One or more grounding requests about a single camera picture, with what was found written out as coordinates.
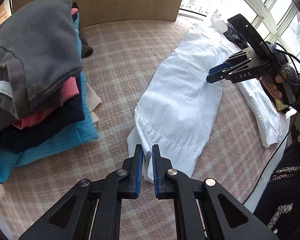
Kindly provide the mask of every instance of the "window frame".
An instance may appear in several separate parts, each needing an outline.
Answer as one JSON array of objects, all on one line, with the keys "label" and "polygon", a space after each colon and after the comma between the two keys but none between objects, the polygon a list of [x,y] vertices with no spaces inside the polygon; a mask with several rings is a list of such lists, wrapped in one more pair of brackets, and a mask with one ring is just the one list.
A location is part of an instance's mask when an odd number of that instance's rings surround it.
[{"label": "window frame", "polygon": [[280,35],[287,29],[293,18],[298,12],[297,7],[292,2],[289,6],[287,12],[284,14],[281,21],[276,24],[270,10],[273,8],[277,0],[244,0],[257,14],[257,17],[251,23],[252,26],[257,29],[260,24],[263,22],[268,30],[270,31],[269,35],[265,38],[266,41],[272,42],[279,40],[282,46],[291,53],[291,49],[287,44],[282,40]]}]

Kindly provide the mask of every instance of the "folded clothes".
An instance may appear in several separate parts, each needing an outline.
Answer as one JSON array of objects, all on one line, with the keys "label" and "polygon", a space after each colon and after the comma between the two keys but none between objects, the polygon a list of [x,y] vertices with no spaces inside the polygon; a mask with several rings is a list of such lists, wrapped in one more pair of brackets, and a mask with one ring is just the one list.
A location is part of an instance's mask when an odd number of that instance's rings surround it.
[{"label": "folded clothes", "polygon": [[10,101],[0,107],[17,119],[61,106],[63,83],[82,70],[71,8],[36,0],[0,25],[0,101]]},{"label": "folded clothes", "polygon": [[82,109],[84,120],[75,122],[65,127],[58,134],[45,141],[38,147],[13,154],[7,150],[0,150],[0,183],[6,181],[14,166],[23,166],[30,162],[69,150],[83,143],[99,138],[96,128],[91,120],[90,111],[86,105],[86,78],[84,73],[80,74],[82,93]]},{"label": "folded clothes", "polygon": [[77,38],[77,48],[78,48],[77,53],[79,55],[80,60],[82,60],[81,59],[82,42],[81,42],[80,37],[79,37],[79,17],[80,17],[80,13],[77,12],[73,16],[76,16],[76,19],[74,19],[73,24],[74,24],[74,29],[75,29],[75,35],[76,35],[76,38]]},{"label": "folded clothes", "polygon": [[[74,77],[69,78],[62,86],[61,89],[62,93],[62,104],[69,100],[70,98],[74,97],[75,95],[79,94],[79,90],[75,81]],[[36,112],[30,116],[17,120],[13,125],[19,129],[24,129],[26,127],[32,127],[44,120],[49,114],[54,111],[52,109],[45,109],[40,112]]]},{"label": "folded clothes", "polygon": [[79,90],[78,95],[64,102],[62,107],[55,109],[41,123],[33,127],[20,130],[10,125],[0,131],[0,149],[18,154],[26,149],[39,146],[69,124],[82,121],[84,114],[82,111],[80,76],[77,76],[75,79]]},{"label": "folded clothes", "polygon": [[[75,8],[79,9],[76,2],[74,2],[72,4],[72,8],[73,9],[75,9]],[[76,14],[72,14],[73,21],[75,21],[77,19],[77,17],[78,16]],[[84,31],[83,31],[83,28],[81,26],[81,23],[79,23],[79,37],[80,37],[80,41],[82,43],[81,58],[90,57],[93,54],[93,48],[88,45],[88,42],[85,38]]]},{"label": "folded clothes", "polygon": [[75,13],[77,13],[79,11],[78,8],[72,8],[71,9],[71,16],[74,15]]},{"label": "folded clothes", "polygon": [[281,141],[280,116],[260,82],[256,79],[250,79],[236,83],[236,85],[256,117],[261,144],[268,148],[270,145]]}]

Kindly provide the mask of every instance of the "hand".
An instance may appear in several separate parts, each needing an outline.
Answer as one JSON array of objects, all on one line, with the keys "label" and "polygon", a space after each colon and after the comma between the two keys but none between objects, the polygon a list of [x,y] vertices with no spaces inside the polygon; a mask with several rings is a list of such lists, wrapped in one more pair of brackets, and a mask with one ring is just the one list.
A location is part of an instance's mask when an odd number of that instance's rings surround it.
[{"label": "hand", "polygon": [[[286,71],[282,70],[281,71],[281,75],[284,76],[285,79],[287,79],[287,73]],[[266,89],[269,91],[269,93],[273,96],[273,98],[281,101],[282,98],[282,93],[278,90],[277,86],[273,83],[268,82],[265,78],[263,77],[259,77],[257,78],[258,80],[261,80],[261,82],[264,84],[264,86],[266,87]],[[277,83],[283,83],[284,79],[277,74],[275,76],[275,81]]]}]

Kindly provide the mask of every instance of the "white cloth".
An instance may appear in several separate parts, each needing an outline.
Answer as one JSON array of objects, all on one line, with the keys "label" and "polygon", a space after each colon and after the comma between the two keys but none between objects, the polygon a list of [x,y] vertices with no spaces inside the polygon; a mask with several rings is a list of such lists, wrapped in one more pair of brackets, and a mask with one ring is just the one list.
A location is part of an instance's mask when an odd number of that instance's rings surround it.
[{"label": "white cloth", "polygon": [[280,116],[260,82],[256,79],[250,79],[237,83],[237,86],[256,117],[262,145],[268,148],[270,145],[281,141]]},{"label": "white cloth", "polygon": [[151,147],[189,177],[206,145],[219,107],[222,82],[208,84],[209,69],[236,49],[211,27],[194,24],[170,57],[163,61],[135,109],[128,136],[129,156],[141,143],[143,175],[153,182]]}]

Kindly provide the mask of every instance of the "black cable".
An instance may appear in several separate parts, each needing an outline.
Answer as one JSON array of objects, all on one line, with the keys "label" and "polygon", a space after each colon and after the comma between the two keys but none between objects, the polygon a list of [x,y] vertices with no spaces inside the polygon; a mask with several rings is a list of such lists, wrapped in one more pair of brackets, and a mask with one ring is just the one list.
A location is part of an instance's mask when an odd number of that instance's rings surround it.
[{"label": "black cable", "polygon": [[[298,61],[298,63],[300,64],[300,60],[299,60],[296,56],[294,56],[293,54],[288,53],[288,52],[283,51],[283,50],[279,50],[279,49],[275,49],[275,51],[280,52],[280,53],[285,54],[285,55],[288,55],[289,57],[293,57],[293,58],[294,58],[296,61]],[[294,84],[294,83],[291,83],[290,81],[286,80],[286,79],[282,76],[281,72],[279,72],[279,74],[280,74],[280,76],[283,78],[283,80],[286,81],[287,83],[289,83],[290,85],[293,85],[293,86],[300,86],[300,83],[299,83],[299,84]]]},{"label": "black cable", "polygon": [[247,200],[251,197],[251,195],[252,195],[253,192],[255,191],[255,189],[256,189],[256,187],[258,186],[258,183],[259,183],[259,181],[261,180],[261,177],[262,177],[263,173],[265,172],[267,166],[269,165],[270,161],[273,159],[274,155],[277,153],[277,151],[278,151],[279,148],[281,147],[282,143],[283,143],[284,140],[287,138],[288,134],[291,132],[292,126],[294,125],[294,123],[295,123],[295,121],[296,121],[296,119],[297,119],[297,115],[298,115],[298,111],[297,111],[297,113],[296,113],[296,117],[294,118],[293,123],[292,123],[292,125],[291,125],[291,127],[290,127],[288,133],[287,133],[286,136],[283,138],[282,142],[280,143],[280,145],[278,146],[278,148],[275,150],[275,152],[274,152],[273,155],[271,156],[270,160],[267,162],[266,166],[263,168],[263,170],[262,170],[262,172],[261,172],[261,174],[260,174],[260,176],[259,176],[259,179],[258,179],[257,183],[255,184],[254,188],[253,188],[252,191],[250,192],[249,196],[248,196],[248,197],[246,198],[246,200],[242,203],[242,205],[244,205],[244,204],[247,202]]},{"label": "black cable", "polygon": [[[280,48],[282,48],[285,52],[287,52],[287,50],[284,48],[284,46],[282,46],[281,44],[279,44],[279,43],[275,43],[276,45],[278,45],[278,46],[280,46]],[[290,57],[289,56],[289,58],[290,58],[290,60],[291,60],[291,62],[292,62],[292,64],[293,64],[293,66],[294,66],[294,69],[296,70],[296,73],[297,73],[297,76],[298,76],[298,79],[299,79],[299,81],[300,81],[300,76],[299,76],[299,73],[298,73],[298,70],[297,70],[297,67],[296,67],[296,64],[294,63],[294,61],[293,61],[293,59],[292,59],[292,57]]]},{"label": "black cable", "polygon": [[182,9],[182,8],[179,8],[179,10],[183,10],[183,11],[186,11],[186,12],[192,12],[192,13],[199,14],[199,15],[201,15],[201,16],[207,17],[207,16],[206,16],[206,15],[204,15],[204,14],[197,13],[197,12],[194,12],[194,11],[190,11],[190,10],[187,10],[187,9]]},{"label": "black cable", "polygon": [[9,5],[10,5],[11,14],[13,14],[13,11],[12,11],[12,1],[11,0],[9,0]]}]

